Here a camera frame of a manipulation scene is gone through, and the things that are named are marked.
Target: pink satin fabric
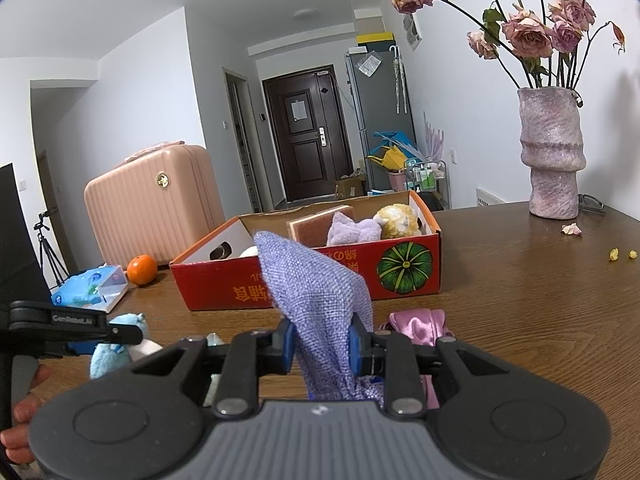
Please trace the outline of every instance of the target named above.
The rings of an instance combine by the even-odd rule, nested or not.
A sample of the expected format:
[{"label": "pink satin fabric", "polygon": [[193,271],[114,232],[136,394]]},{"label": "pink satin fabric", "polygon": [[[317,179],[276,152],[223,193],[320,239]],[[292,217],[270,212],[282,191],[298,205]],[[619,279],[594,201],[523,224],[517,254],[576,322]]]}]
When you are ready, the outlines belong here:
[{"label": "pink satin fabric", "polygon": [[[414,308],[393,312],[389,315],[389,324],[396,332],[407,336],[415,345],[434,346],[436,339],[444,335],[453,335],[447,328],[444,310]],[[422,384],[427,393],[427,407],[430,410],[440,407],[438,397],[431,383],[431,376],[422,376]]]}]

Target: doorway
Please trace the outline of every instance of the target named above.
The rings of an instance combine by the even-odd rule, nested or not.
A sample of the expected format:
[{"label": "doorway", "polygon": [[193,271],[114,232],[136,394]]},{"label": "doorway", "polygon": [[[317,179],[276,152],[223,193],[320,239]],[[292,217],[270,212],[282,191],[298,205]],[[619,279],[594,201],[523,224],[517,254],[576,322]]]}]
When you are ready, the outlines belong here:
[{"label": "doorway", "polygon": [[242,173],[244,174],[244,182],[246,190],[251,201],[251,208],[254,213],[265,211],[263,200],[264,192],[260,192],[258,179],[256,176],[256,158],[254,156],[255,146],[252,146],[248,127],[253,124],[251,101],[245,98],[248,95],[247,82],[244,79],[236,77],[225,72],[226,88],[229,93],[229,105],[231,107],[231,116],[234,122],[234,131],[236,133],[236,141],[238,143],[238,152],[240,161],[242,162]]},{"label": "doorway", "polygon": [[49,217],[51,229],[58,242],[60,255],[65,263],[66,270],[70,276],[73,276],[79,272],[78,264],[76,264],[69,239],[66,236],[65,225],[62,223],[60,216],[60,209],[58,208],[58,200],[56,199],[55,186],[51,179],[51,171],[49,169],[46,151],[38,155],[38,173],[40,174],[40,184],[42,185],[44,202],[47,205],[47,211],[51,213]]},{"label": "doorway", "polygon": [[288,202],[335,193],[353,173],[333,65],[263,82]]}]

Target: orange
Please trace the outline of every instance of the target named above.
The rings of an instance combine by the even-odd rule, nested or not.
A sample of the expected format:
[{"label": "orange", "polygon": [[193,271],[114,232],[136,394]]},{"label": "orange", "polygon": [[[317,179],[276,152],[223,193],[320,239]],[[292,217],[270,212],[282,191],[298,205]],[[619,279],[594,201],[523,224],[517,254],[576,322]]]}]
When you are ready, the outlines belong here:
[{"label": "orange", "polygon": [[148,285],[158,274],[156,260],[148,254],[136,256],[127,266],[127,276],[131,283],[137,286]]}]

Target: suitcase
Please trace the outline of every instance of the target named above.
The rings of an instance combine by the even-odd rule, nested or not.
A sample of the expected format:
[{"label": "suitcase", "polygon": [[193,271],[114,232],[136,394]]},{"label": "suitcase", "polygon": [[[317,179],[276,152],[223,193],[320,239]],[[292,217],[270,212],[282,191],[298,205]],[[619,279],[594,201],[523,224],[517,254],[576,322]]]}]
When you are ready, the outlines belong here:
[{"label": "suitcase", "polygon": [[225,222],[209,153],[183,142],[130,156],[84,202],[105,263],[125,269],[139,254],[168,264]]}]

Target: brown sponge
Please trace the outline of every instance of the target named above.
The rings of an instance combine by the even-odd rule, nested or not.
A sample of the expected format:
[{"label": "brown sponge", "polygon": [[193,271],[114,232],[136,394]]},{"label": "brown sponge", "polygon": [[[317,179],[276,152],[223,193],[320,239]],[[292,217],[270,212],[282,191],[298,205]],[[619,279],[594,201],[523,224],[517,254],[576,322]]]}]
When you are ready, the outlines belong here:
[{"label": "brown sponge", "polygon": [[350,205],[339,205],[332,207],[326,211],[303,216],[297,220],[287,222],[289,237],[306,247],[318,248],[325,247],[326,237],[329,234],[329,228],[334,221],[334,215],[340,212],[348,216],[352,220],[353,207]]}]

